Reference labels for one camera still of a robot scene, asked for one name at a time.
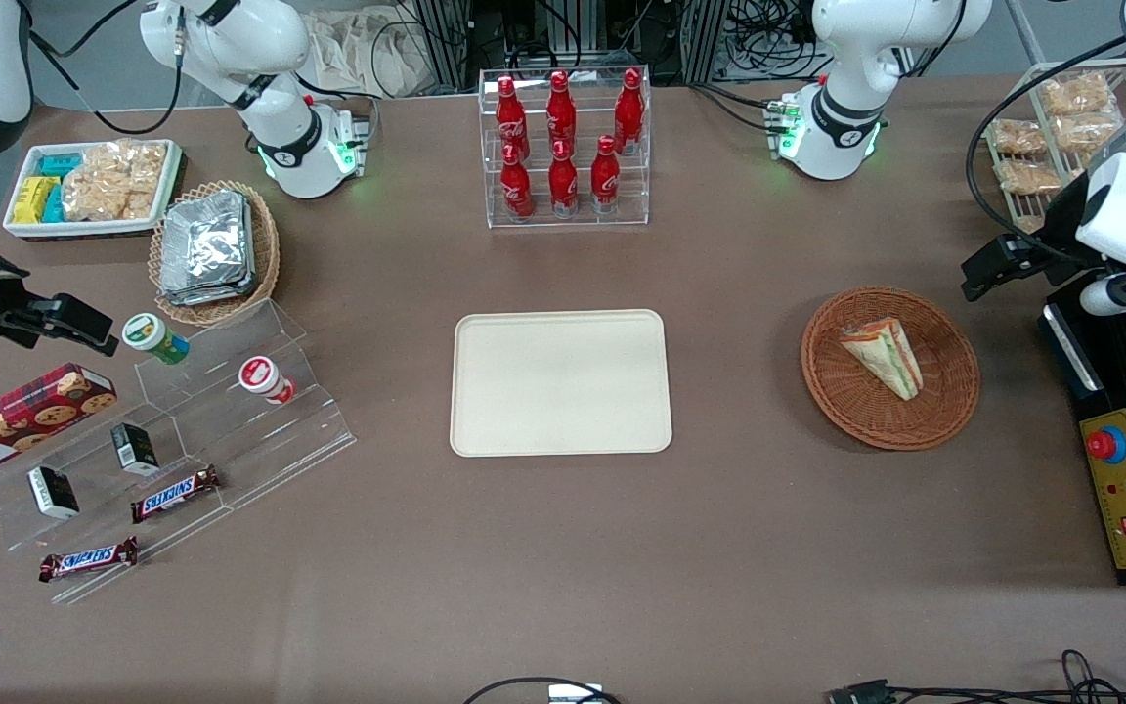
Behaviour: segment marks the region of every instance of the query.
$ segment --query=white cloth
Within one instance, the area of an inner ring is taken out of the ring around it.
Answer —
[[[312,35],[319,88],[403,98],[435,81],[425,27],[393,5],[303,15]]]

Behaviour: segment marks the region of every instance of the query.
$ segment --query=red bottle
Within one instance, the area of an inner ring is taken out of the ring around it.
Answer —
[[[581,199],[575,195],[575,164],[572,164],[572,148],[562,139],[554,140],[551,148],[554,161],[551,163],[551,207],[554,217],[570,220],[581,208]]]
[[[528,117],[524,105],[515,97],[515,81],[509,75],[498,77],[498,137],[501,143],[519,149],[519,160],[528,160]]]
[[[637,154],[641,151],[644,113],[641,72],[638,69],[628,69],[625,71],[625,89],[620,90],[619,98],[616,99],[616,152]]]
[[[575,103],[568,92],[566,71],[551,74],[551,98],[545,103],[545,119],[551,133],[551,144],[562,139],[575,152]]]
[[[515,144],[501,146],[501,195],[507,199],[507,212],[513,222],[528,222],[528,219],[533,217],[533,191],[528,185],[528,169],[519,163],[519,148]]]
[[[602,134],[598,139],[598,155],[589,172],[589,187],[593,193],[593,213],[609,215],[616,212],[619,191],[619,159],[616,158],[616,137]]]

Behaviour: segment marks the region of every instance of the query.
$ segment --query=sandwich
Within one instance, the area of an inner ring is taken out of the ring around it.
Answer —
[[[923,389],[920,364],[915,362],[915,353],[911,351],[906,331],[897,318],[884,318],[841,333],[841,347],[863,362],[902,401],[910,401]]]

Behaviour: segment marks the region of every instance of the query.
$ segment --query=brown table surface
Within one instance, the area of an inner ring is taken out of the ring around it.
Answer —
[[[609,232],[489,232],[471,97],[385,103],[367,178],[315,202],[272,187],[233,110],[176,113],[160,135],[190,157],[187,186],[268,197],[276,298],[359,442],[77,606],[51,606],[0,536],[0,701],[441,704],[549,674],[629,704],[801,703],[878,677],[1055,686],[1063,648],[1126,681],[1126,589],[1035,330],[1046,286],[958,291],[995,234],[962,148],[1012,80],[904,81],[879,151],[840,182],[658,89],[652,223]],[[44,108],[26,140],[104,137]],[[0,232],[0,252],[37,293],[116,320],[152,308],[145,240]],[[877,452],[819,413],[799,335],[855,285],[927,295],[971,337],[983,392],[956,440]],[[593,308],[661,313],[670,448],[457,457],[459,318]],[[66,359],[131,389],[142,357],[0,339],[0,392]],[[518,694],[495,701],[545,697]]]

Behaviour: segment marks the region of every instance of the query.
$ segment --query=red and white cup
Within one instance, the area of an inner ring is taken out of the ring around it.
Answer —
[[[241,387],[256,396],[263,396],[268,404],[285,404],[294,398],[294,382],[280,374],[276,362],[267,357],[250,357],[238,373]]]

